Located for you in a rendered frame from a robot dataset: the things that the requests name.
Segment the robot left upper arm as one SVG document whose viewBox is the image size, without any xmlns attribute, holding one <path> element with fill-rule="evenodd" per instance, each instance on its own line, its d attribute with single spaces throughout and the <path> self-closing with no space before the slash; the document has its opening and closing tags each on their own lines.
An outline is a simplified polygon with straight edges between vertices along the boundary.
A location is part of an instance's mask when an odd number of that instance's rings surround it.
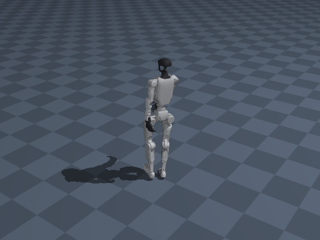
<svg viewBox="0 0 320 240">
<path fill-rule="evenodd" d="M 148 89 L 147 89 L 147 95 L 148 95 L 148 99 L 149 99 L 149 104 L 152 104 L 153 103 L 153 98 L 154 98 L 154 90 L 155 90 L 155 87 L 157 86 L 157 83 L 158 83 L 158 79 L 156 78 L 153 78 L 153 79 L 150 79 L 148 82 L 147 82 L 147 86 L 148 86 Z"/>
</svg>

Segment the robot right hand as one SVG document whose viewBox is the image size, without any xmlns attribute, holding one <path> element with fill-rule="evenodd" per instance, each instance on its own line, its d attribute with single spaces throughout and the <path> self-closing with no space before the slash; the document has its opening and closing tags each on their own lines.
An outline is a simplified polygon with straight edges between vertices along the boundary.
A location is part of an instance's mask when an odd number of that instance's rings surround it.
<svg viewBox="0 0 320 240">
<path fill-rule="evenodd" d="M 155 102 L 153 102 L 153 103 L 155 103 Z M 153 103 L 152 103 L 152 104 L 153 104 Z M 153 107 L 153 106 L 154 106 L 154 107 Z M 155 103 L 154 105 L 152 105 L 152 108 L 151 108 L 152 111 L 155 110 L 155 109 L 157 109 L 157 107 L 158 107 L 158 106 L 157 106 L 157 103 Z M 154 108 L 154 109 L 153 109 L 153 108 Z M 154 111 L 153 111 L 153 112 L 154 112 Z"/>
</svg>

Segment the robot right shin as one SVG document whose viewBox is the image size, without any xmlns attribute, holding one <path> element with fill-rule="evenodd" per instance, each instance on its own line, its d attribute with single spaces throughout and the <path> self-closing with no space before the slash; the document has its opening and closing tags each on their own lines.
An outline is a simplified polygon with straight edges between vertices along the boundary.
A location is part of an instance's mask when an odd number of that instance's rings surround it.
<svg viewBox="0 0 320 240">
<path fill-rule="evenodd" d="M 162 161 L 161 171 L 163 170 L 165 171 L 166 169 L 166 163 L 169 156 L 169 147 L 170 147 L 170 143 L 168 142 L 167 149 L 161 149 L 161 161 Z"/>
</svg>

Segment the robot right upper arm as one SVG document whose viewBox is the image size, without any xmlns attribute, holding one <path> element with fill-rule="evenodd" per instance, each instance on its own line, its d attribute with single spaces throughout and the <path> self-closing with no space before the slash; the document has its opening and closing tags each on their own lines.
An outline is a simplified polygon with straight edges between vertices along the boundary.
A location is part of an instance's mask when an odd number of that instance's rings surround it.
<svg viewBox="0 0 320 240">
<path fill-rule="evenodd" d="M 172 76 L 174 78 L 174 87 L 173 87 L 173 89 L 175 89 L 175 86 L 178 83 L 179 79 L 175 75 L 172 75 Z"/>
</svg>

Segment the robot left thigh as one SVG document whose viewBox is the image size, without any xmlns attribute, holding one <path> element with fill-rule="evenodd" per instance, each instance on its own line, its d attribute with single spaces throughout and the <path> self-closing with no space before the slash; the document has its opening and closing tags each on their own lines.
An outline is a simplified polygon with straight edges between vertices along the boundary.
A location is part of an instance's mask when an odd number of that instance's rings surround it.
<svg viewBox="0 0 320 240">
<path fill-rule="evenodd" d="M 152 128 L 154 129 L 154 124 L 156 123 L 157 116 L 155 114 L 152 114 L 150 115 L 150 119 L 151 119 L 150 123 L 152 125 Z M 145 120 L 143 123 L 143 133 L 144 133 L 145 145 L 149 143 L 151 146 L 151 151 L 154 150 L 156 148 L 156 144 L 152 141 L 153 132 L 148 131 L 148 128 L 146 128 Z"/>
</svg>

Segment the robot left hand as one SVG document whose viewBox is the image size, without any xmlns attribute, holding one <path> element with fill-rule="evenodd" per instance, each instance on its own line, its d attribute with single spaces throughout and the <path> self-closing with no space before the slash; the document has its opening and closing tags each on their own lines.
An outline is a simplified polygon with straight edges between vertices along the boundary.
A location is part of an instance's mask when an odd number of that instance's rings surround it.
<svg viewBox="0 0 320 240">
<path fill-rule="evenodd" d="M 148 129 L 148 131 L 150 132 L 155 132 L 156 130 L 153 129 L 152 127 L 152 124 L 150 123 L 151 122 L 151 118 L 148 117 L 148 121 L 145 121 L 146 122 L 146 128 Z"/>
</svg>

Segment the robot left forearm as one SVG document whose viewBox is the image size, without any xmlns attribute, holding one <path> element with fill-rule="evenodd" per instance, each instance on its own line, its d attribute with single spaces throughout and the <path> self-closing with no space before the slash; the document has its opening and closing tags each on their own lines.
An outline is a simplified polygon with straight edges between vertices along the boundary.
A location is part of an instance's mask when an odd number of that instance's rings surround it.
<svg viewBox="0 0 320 240">
<path fill-rule="evenodd" d="M 148 117 L 151 117 L 151 108 L 150 100 L 148 98 L 145 99 L 145 112 L 144 112 L 144 120 L 148 121 Z"/>
</svg>

